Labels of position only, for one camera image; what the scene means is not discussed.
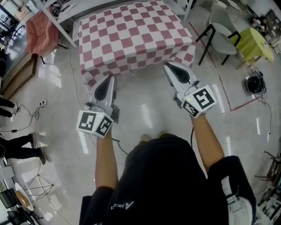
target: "pink chair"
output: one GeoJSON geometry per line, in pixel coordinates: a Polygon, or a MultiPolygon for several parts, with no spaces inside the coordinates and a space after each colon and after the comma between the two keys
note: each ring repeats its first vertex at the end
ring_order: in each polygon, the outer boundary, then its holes
{"type": "Polygon", "coordinates": [[[58,45],[58,29],[51,20],[40,11],[25,24],[27,44],[25,51],[38,54],[43,64],[42,55],[53,50],[58,45]]]}

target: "white floor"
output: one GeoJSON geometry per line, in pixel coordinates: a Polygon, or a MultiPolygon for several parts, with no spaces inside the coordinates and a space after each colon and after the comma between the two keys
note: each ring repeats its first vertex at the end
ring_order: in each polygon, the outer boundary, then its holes
{"type": "MultiPolygon", "coordinates": [[[[208,12],[200,7],[190,11],[185,26],[195,39],[197,35],[188,22],[200,34],[204,30],[207,17],[208,12]]],[[[239,18],[236,27],[241,31],[248,25],[239,18]]],[[[254,175],[265,175],[271,164],[270,158],[263,152],[266,150],[277,154],[280,148],[281,78],[278,72],[281,69],[281,58],[274,55],[275,62],[261,59],[256,64],[264,74],[268,90],[266,101],[272,110],[271,135],[268,140],[267,133],[270,131],[268,107],[261,102],[253,101],[239,108],[253,99],[243,88],[243,80],[248,76],[247,66],[240,70],[235,69],[241,63],[239,55],[230,56],[226,64],[221,66],[224,56],[217,54],[212,48],[209,52],[216,66],[208,55],[205,56],[202,65],[198,66],[203,50],[202,43],[198,42],[192,69],[198,78],[212,87],[222,103],[216,104],[206,116],[225,155],[240,157],[253,191],[258,194],[268,184],[255,178],[254,175]]],[[[78,49],[70,48],[70,51],[77,94],[79,102],[83,104],[88,97],[80,74],[78,49]]],[[[46,146],[49,162],[41,166],[39,173],[54,183],[54,188],[48,197],[36,201],[34,205],[36,212],[44,217],[42,223],[50,225],[78,224],[82,197],[91,195],[95,191],[96,150],[89,137],[79,134],[76,130],[79,105],[76,101],[68,59],[69,52],[59,48],[45,57],[46,65],[38,61],[36,76],[14,96],[13,101],[25,105],[32,112],[43,100],[47,100],[47,105],[40,109],[37,125],[33,121],[30,127],[23,131],[4,134],[6,139],[11,139],[36,131],[38,145],[46,146]]],[[[173,101],[173,94],[174,90],[163,73],[162,64],[141,69],[134,72],[134,75],[118,77],[115,103],[120,108],[120,118],[119,124],[113,125],[113,137],[121,141],[120,145],[125,151],[131,151],[142,134],[146,133],[155,138],[162,130],[189,141],[192,130],[189,115],[185,110],[177,107],[173,101]]],[[[3,130],[23,128],[27,126],[29,120],[28,113],[22,110],[16,115],[13,123],[7,121],[7,126],[3,130]]],[[[202,166],[196,142],[193,143],[194,151],[202,166]]],[[[116,143],[114,143],[114,150],[119,176],[121,176],[126,155],[116,143]]],[[[25,185],[39,169],[37,158],[11,160],[11,163],[21,185],[25,185]]]]}

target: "power strip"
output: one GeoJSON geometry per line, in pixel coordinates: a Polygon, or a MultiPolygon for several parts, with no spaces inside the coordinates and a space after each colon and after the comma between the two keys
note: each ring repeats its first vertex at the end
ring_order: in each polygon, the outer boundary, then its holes
{"type": "Polygon", "coordinates": [[[44,100],[44,101],[42,101],[42,102],[39,103],[39,106],[38,106],[38,107],[39,107],[39,108],[40,108],[40,107],[44,107],[46,104],[47,104],[47,100],[44,100]]]}

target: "pink cloth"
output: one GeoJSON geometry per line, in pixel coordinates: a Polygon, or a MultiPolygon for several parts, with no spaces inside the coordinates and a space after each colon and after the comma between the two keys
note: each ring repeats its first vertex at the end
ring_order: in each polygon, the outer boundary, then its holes
{"type": "Polygon", "coordinates": [[[44,55],[58,44],[58,29],[51,20],[40,11],[25,24],[27,44],[25,51],[44,55]]]}
{"type": "Polygon", "coordinates": [[[163,1],[132,3],[80,21],[81,74],[87,89],[110,73],[162,61],[191,67],[196,42],[163,1]]]}

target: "wire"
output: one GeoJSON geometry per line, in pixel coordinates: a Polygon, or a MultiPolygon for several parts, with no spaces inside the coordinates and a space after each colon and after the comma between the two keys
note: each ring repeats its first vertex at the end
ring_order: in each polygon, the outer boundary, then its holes
{"type": "Polygon", "coordinates": [[[70,59],[71,59],[70,49],[69,49],[69,47],[67,49],[69,51],[68,63],[69,63],[69,66],[70,66],[70,68],[72,70],[72,78],[73,78],[73,82],[74,82],[75,96],[76,96],[76,100],[77,100],[77,102],[79,104],[80,109],[82,109],[81,104],[80,104],[80,102],[78,100],[78,96],[77,96],[77,88],[76,88],[76,82],[75,82],[75,79],[74,79],[74,71],[73,71],[73,68],[72,68],[71,63],[70,63],[70,59]]]}
{"type": "Polygon", "coordinates": [[[264,80],[263,80],[263,73],[262,72],[260,72],[260,70],[258,69],[258,68],[254,68],[254,69],[251,69],[250,68],[250,66],[248,67],[248,74],[250,75],[250,77],[251,76],[255,76],[255,77],[257,77],[258,78],[258,80],[259,80],[259,84],[258,85],[255,85],[255,87],[252,87],[252,85],[251,85],[251,89],[252,88],[255,88],[255,91],[257,91],[258,90],[258,92],[259,92],[259,94],[264,94],[264,93],[266,93],[266,91],[267,91],[267,88],[266,88],[266,85],[265,85],[265,82],[264,82],[264,80]]]}
{"type": "Polygon", "coordinates": [[[15,132],[18,132],[18,131],[22,131],[22,130],[24,130],[24,129],[26,129],[30,126],[33,118],[35,118],[36,120],[39,120],[39,118],[40,118],[39,110],[40,110],[41,107],[37,107],[35,112],[33,114],[31,114],[30,111],[24,105],[20,105],[18,107],[18,111],[14,114],[15,116],[16,116],[17,113],[19,113],[21,111],[21,107],[25,108],[28,111],[28,114],[31,116],[31,120],[30,120],[28,126],[26,126],[25,128],[19,129],[19,130],[15,129],[15,130],[11,130],[11,131],[0,131],[0,132],[13,132],[13,133],[15,133],[15,132]]]}
{"type": "Polygon", "coordinates": [[[192,127],[192,132],[191,132],[191,135],[190,135],[190,145],[191,145],[191,148],[192,148],[192,137],[193,137],[193,132],[194,132],[194,127],[192,127]]]}
{"type": "MultiPolygon", "coordinates": [[[[75,82],[75,79],[74,79],[74,71],[73,71],[73,68],[72,68],[71,63],[70,63],[70,60],[71,60],[71,54],[70,54],[70,49],[69,49],[69,47],[68,47],[68,51],[69,51],[69,59],[68,59],[68,63],[69,63],[69,66],[70,66],[70,68],[71,68],[71,70],[72,70],[72,78],[73,78],[73,83],[74,83],[75,96],[76,96],[76,100],[77,100],[77,102],[78,102],[78,104],[79,104],[80,109],[82,109],[81,104],[80,104],[80,102],[79,102],[79,100],[78,100],[78,94],[77,94],[76,82],[75,82]]],[[[88,137],[89,137],[90,141],[92,142],[92,144],[93,144],[94,148],[97,150],[97,148],[96,148],[95,144],[93,143],[93,141],[91,140],[91,138],[90,138],[90,136],[89,136],[89,135],[88,135],[88,137]]],[[[117,142],[118,147],[120,148],[120,150],[121,150],[122,152],[124,152],[126,155],[128,155],[128,153],[127,153],[127,152],[125,152],[125,151],[121,148],[121,146],[120,146],[120,140],[117,140],[117,139],[114,139],[114,138],[113,138],[113,141],[117,142]]]]}
{"type": "Polygon", "coordinates": [[[269,188],[266,187],[264,190],[262,190],[262,191],[260,191],[259,193],[257,193],[257,194],[255,195],[255,197],[258,196],[259,194],[263,193],[263,192],[264,192],[265,190],[267,190],[267,189],[269,189],[269,188]]]}
{"type": "Polygon", "coordinates": [[[262,102],[263,104],[268,105],[268,107],[269,107],[269,111],[270,111],[270,128],[269,128],[269,134],[271,134],[271,117],[272,117],[271,107],[270,107],[270,105],[269,105],[267,102],[265,102],[265,101],[263,101],[263,100],[259,100],[256,96],[255,96],[255,98],[256,98],[256,100],[262,102]]]}
{"type": "Polygon", "coordinates": [[[6,140],[2,134],[0,134],[0,135],[1,135],[1,137],[2,137],[4,140],[6,140]]]}
{"type": "Polygon", "coordinates": [[[4,154],[2,156],[0,156],[0,162],[1,162],[1,160],[4,159],[4,157],[5,157],[6,149],[5,149],[5,147],[3,145],[0,145],[0,146],[2,146],[3,149],[4,149],[4,154]]]}
{"type": "Polygon", "coordinates": [[[114,139],[114,138],[113,138],[113,141],[117,142],[118,147],[121,149],[121,151],[124,152],[126,155],[128,155],[128,153],[125,152],[125,151],[121,148],[121,146],[120,146],[120,140],[117,140],[117,139],[114,139]]]}

